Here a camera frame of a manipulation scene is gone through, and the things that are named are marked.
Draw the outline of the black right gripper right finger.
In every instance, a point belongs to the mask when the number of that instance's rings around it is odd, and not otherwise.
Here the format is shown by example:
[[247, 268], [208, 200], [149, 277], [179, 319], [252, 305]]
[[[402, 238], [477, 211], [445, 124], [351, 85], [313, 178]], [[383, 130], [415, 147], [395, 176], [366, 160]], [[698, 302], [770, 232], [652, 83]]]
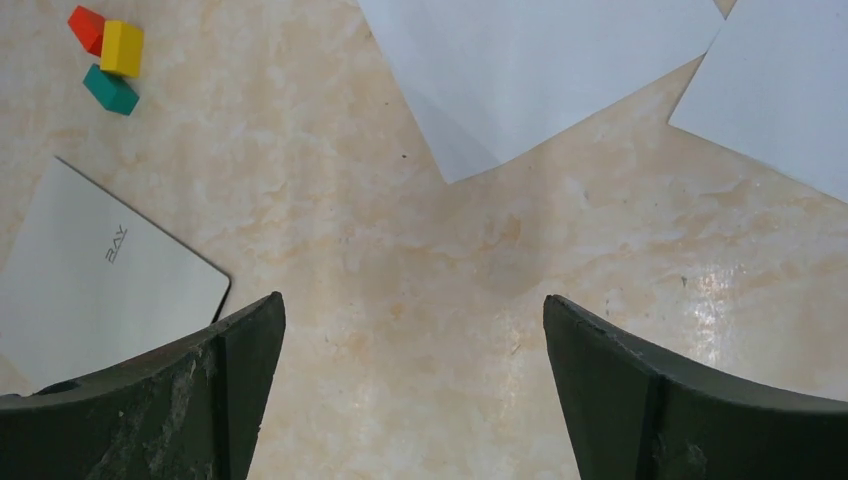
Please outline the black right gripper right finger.
[[547, 352], [584, 479], [843, 479], [847, 405], [708, 367], [550, 295]]

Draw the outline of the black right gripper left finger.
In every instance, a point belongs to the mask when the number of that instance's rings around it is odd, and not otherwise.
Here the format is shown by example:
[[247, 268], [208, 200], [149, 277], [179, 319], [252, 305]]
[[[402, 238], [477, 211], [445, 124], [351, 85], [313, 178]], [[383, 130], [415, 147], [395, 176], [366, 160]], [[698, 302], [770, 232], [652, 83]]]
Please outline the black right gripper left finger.
[[203, 330], [1, 399], [5, 479], [244, 479], [282, 350], [272, 293]]

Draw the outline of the black file folder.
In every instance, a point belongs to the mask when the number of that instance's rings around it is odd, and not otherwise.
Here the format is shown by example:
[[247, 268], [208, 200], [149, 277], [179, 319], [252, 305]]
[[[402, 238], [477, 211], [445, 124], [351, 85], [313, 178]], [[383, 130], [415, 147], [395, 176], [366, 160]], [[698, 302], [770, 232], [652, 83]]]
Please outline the black file folder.
[[61, 159], [42, 175], [1, 273], [1, 354], [27, 392], [209, 326], [231, 281]]

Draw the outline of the white paper sheet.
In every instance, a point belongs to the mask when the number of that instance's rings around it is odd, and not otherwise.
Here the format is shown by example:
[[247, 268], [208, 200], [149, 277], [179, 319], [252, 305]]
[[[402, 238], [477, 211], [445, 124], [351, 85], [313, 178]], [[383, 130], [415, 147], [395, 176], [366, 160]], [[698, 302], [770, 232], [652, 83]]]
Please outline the white paper sheet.
[[712, 1], [365, 0], [360, 9], [449, 183], [701, 56], [724, 21]]
[[736, 2], [669, 123], [845, 201], [846, 2]]

